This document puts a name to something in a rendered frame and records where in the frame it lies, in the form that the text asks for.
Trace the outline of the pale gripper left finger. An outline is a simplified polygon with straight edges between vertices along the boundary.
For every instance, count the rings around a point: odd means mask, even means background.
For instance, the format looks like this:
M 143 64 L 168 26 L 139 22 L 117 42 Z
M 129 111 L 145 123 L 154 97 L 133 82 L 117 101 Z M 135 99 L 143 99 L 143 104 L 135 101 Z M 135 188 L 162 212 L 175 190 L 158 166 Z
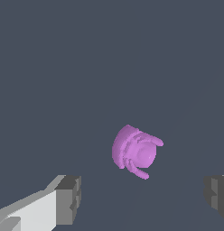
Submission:
M 72 225 L 81 201 L 81 177 L 58 175 L 44 190 L 0 209 L 0 231 L 52 231 Z

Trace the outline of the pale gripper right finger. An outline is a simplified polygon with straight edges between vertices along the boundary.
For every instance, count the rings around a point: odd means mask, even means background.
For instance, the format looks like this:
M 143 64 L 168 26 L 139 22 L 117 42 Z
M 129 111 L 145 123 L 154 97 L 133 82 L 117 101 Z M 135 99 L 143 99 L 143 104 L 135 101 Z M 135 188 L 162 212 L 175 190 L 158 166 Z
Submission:
M 224 175 L 205 176 L 203 184 L 206 202 L 224 218 Z

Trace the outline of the purple rounded toy object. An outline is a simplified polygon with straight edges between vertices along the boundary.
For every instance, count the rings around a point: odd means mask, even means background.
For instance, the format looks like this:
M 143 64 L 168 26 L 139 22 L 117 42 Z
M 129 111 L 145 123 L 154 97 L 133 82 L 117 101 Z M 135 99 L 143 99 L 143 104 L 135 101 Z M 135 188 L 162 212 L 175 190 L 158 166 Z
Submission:
M 147 180 L 149 174 L 142 168 L 148 168 L 154 162 L 158 146 L 163 146 L 161 139 L 126 125 L 113 143 L 112 158 L 119 169 L 127 168 L 137 177 Z

